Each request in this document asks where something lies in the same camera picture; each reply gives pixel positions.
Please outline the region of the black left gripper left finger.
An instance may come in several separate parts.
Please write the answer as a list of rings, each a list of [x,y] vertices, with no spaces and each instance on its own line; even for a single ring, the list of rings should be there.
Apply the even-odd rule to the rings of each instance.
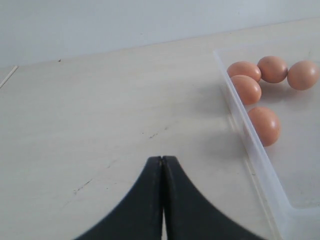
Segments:
[[[162,238],[162,158],[147,159],[120,203],[78,240],[160,240]]]

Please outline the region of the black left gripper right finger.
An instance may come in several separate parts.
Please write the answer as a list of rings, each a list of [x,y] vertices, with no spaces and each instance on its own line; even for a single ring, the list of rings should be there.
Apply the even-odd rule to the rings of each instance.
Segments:
[[[162,157],[163,208],[168,240],[261,240],[213,206],[175,156]]]

